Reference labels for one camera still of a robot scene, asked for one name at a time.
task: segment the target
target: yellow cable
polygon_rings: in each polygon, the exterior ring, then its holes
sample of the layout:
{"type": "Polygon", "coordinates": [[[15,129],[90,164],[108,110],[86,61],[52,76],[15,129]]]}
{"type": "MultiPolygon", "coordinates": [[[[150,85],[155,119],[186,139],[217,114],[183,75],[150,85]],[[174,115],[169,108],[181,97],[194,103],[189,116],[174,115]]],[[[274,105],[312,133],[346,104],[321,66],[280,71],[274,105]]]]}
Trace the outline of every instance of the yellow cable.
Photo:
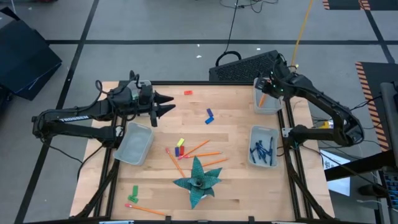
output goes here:
{"type": "Polygon", "coordinates": [[[307,23],[308,15],[310,14],[310,11],[311,11],[312,2],[313,2],[313,0],[310,1],[310,5],[308,6],[307,13],[305,13],[305,18],[304,18],[303,24],[301,25],[300,34],[298,35],[298,39],[297,39],[296,45],[294,47],[293,57],[292,57],[292,65],[294,65],[294,59],[296,57],[297,48],[299,47],[300,39],[301,39],[301,36],[303,35],[304,27],[305,27],[305,24],[307,23]]]}

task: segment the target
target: orange pencil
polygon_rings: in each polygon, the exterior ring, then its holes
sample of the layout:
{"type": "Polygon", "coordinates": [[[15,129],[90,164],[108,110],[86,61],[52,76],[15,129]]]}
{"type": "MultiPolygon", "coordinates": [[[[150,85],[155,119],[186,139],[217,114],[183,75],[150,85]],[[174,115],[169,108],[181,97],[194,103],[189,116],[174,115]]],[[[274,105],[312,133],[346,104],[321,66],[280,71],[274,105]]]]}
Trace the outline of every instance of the orange pencil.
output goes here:
{"type": "Polygon", "coordinates": [[[135,208],[135,209],[139,209],[139,210],[142,210],[142,211],[151,212],[151,213],[154,213],[154,214],[166,216],[166,214],[164,214],[163,212],[158,212],[158,211],[155,211],[155,210],[152,210],[152,209],[138,207],[137,205],[131,205],[129,203],[125,203],[124,206],[126,206],[127,208],[135,208]]]}
{"type": "Polygon", "coordinates": [[[261,100],[260,100],[260,103],[259,103],[259,107],[260,107],[260,108],[261,108],[262,105],[264,104],[264,101],[266,100],[266,98],[267,98],[267,95],[265,95],[265,94],[263,94],[263,95],[261,96],[261,100]]]}
{"type": "Polygon", "coordinates": [[[223,152],[208,152],[208,153],[202,153],[202,154],[197,154],[197,155],[187,155],[184,158],[194,158],[195,156],[212,156],[212,155],[218,155],[221,154],[223,152]]]}
{"type": "Polygon", "coordinates": [[[166,148],[166,152],[167,154],[170,156],[170,158],[172,158],[174,165],[177,167],[177,169],[180,171],[182,177],[185,177],[185,174],[182,172],[180,166],[178,165],[177,161],[174,159],[173,155],[171,155],[170,150],[168,148],[166,148]]]}
{"type": "Polygon", "coordinates": [[[191,152],[193,152],[193,151],[199,149],[200,147],[202,147],[202,145],[208,143],[209,141],[210,141],[210,140],[206,140],[206,141],[202,142],[199,146],[194,147],[191,151],[185,153],[183,156],[180,156],[178,159],[180,160],[180,159],[184,158],[186,155],[188,155],[189,153],[191,153],[191,152]]]}
{"type": "Polygon", "coordinates": [[[228,160],[228,158],[220,159],[220,160],[213,161],[213,162],[208,162],[208,163],[203,164],[202,166],[209,166],[209,165],[216,164],[216,163],[219,163],[219,162],[224,162],[225,160],[228,160]]]}

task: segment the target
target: wooden table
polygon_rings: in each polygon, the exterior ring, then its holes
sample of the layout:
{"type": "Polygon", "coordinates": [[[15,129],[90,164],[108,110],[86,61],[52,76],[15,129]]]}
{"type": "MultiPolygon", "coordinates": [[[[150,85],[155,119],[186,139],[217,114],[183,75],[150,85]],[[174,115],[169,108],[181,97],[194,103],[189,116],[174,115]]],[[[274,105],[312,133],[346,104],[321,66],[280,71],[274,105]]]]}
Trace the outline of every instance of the wooden table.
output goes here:
{"type": "MultiPolygon", "coordinates": [[[[118,82],[104,82],[104,89],[107,91],[117,85],[118,82]]],[[[171,215],[173,220],[248,220],[248,216],[254,216],[256,221],[294,220],[284,157],[278,157],[278,166],[274,169],[248,164],[251,127],[256,124],[279,130],[276,114],[254,113],[251,86],[155,86],[154,88],[161,94],[173,96],[174,101],[170,103],[177,106],[158,120],[157,128],[152,128],[155,138],[145,163],[142,166],[132,166],[121,162],[112,219],[164,220],[163,216],[124,206],[125,203],[129,203],[127,196],[132,194],[133,185],[138,185],[137,205],[164,212],[171,215]],[[193,95],[185,96],[184,90],[193,90],[193,95]],[[205,124],[208,118],[207,108],[211,108],[215,117],[209,125],[205,124]],[[223,151],[220,155],[201,157],[202,162],[225,157],[229,159],[205,167],[205,171],[222,167],[220,174],[222,182],[213,187],[215,197],[203,199],[194,210],[190,209],[188,191],[172,183],[182,176],[165,152],[166,147],[174,151],[180,138],[185,139],[186,150],[210,139],[210,142],[196,153],[223,151]]],[[[295,123],[312,126],[307,101],[303,98],[292,98],[291,101],[295,123]]],[[[150,126],[148,117],[137,117],[134,122],[150,126]]],[[[110,123],[93,121],[94,127],[106,125],[110,123]]],[[[315,141],[307,141],[305,145],[318,149],[315,141]]],[[[88,140],[85,157],[99,146],[97,140],[88,140]]],[[[104,152],[105,150],[100,151],[82,168],[71,215],[80,212],[98,188],[104,152]]],[[[309,191],[325,211],[334,216],[320,156],[304,148],[301,152],[309,191]]],[[[183,159],[178,162],[187,177],[190,177],[192,160],[183,159]]],[[[299,188],[297,192],[301,216],[305,217],[299,188]]],[[[105,206],[102,206],[101,214],[104,214],[104,208],[105,206]]]]}

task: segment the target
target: gray plastic bin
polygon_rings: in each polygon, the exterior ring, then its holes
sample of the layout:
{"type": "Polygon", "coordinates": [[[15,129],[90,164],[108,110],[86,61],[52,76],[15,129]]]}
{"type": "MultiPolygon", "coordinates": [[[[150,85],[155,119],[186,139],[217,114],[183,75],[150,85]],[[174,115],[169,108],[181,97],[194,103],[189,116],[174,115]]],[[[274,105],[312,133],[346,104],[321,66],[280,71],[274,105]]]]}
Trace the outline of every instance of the gray plastic bin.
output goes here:
{"type": "Polygon", "coordinates": [[[255,166],[261,166],[261,167],[276,167],[278,165],[278,160],[277,160],[277,147],[278,147],[278,140],[279,140],[279,131],[276,129],[269,129],[265,128],[262,126],[257,126],[254,125],[251,128],[250,132],[250,143],[249,143],[249,150],[248,150],[248,161],[250,164],[255,165],[255,166]],[[271,137],[273,137],[272,140],[272,165],[270,166],[270,161],[271,157],[266,156],[266,161],[265,163],[262,159],[258,158],[257,151],[253,152],[254,159],[256,160],[256,163],[253,162],[253,158],[250,153],[250,148],[255,149],[256,148],[256,142],[259,140],[262,141],[262,145],[264,146],[265,149],[269,149],[269,143],[271,140],[271,137]]]}
{"type": "Polygon", "coordinates": [[[130,122],[127,126],[126,135],[113,156],[115,159],[128,164],[141,166],[153,141],[154,133],[151,128],[130,122]]]}
{"type": "Polygon", "coordinates": [[[282,109],[280,99],[274,98],[272,96],[267,96],[262,107],[259,107],[261,96],[263,95],[263,93],[261,90],[258,90],[254,87],[256,85],[257,79],[258,78],[254,79],[253,84],[254,112],[256,114],[276,114],[276,112],[282,109]]]}

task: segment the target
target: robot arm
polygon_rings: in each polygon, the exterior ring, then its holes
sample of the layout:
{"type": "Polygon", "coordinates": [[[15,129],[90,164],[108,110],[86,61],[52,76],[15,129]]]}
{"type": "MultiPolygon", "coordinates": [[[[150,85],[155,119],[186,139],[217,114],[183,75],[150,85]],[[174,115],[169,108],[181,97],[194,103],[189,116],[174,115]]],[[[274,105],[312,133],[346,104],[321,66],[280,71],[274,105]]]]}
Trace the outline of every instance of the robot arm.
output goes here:
{"type": "Polygon", "coordinates": [[[115,116],[130,116],[134,119],[137,114],[149,113],[153,127],[157,126],[157,118],[170,111],[175,105],[160,105],[174,98],[164,96],[153,91],[149,81],[139,81],[139,75],[133,73],[133,80],[126,86],[119,86],[106,94],[104,100],[94,101],[89,106],[74,107],[61,110],[46,110],[32,118],[33,135],[37,138],[51,138],[58,134],[95,138],[103,142],[105,146],[118,145],[116,128],[105,126],[92,128],[69,124],[72,121],[95,119],[97,121],[111,121],[115,116]]]}
{"type": "Polygon", "coordinates": [[[352,146],[363,141],[362,126],[349,108],[340,105],[339,102],[317,90],[304,75],[291,72],[280,55],[272,70],[269,80],[258,79],[257,89],[274,98],[281,96],[285,99],[293,96],[305,98],[333,119],[333,128],[331,129],[307,128],[297,125],[290,130],[288,136],[291,146],[295,147],[308,139],[334,141],[341,146],[352,146]]]}

